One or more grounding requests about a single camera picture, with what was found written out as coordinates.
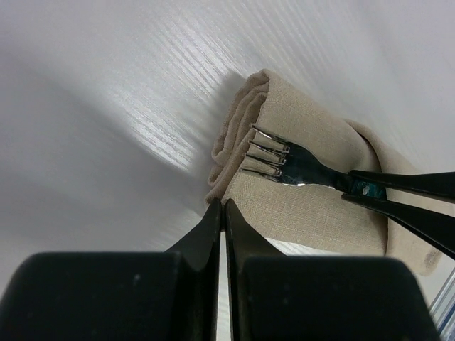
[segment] black tongs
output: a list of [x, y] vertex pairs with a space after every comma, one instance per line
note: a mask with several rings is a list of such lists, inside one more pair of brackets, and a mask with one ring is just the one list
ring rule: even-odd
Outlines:
[[274, 146], [250, 141], [258, 153], [248, 153], [245, 157], [266, 165], [272, 172], [243, 168], [244, 172], [283, 185], [324, 185], [339, 190], [343, 192], [341, 197], [344, 200], [385, 215], [455, 259], [454, 217], [388, 201], [385, 191], [385, 188], [393, 188], [455, 203], [455, 172], [396, 175], [352, 170], [345, 174], [325, 166], [298, 144], [254, 124], [251, 128], [273, 141]]

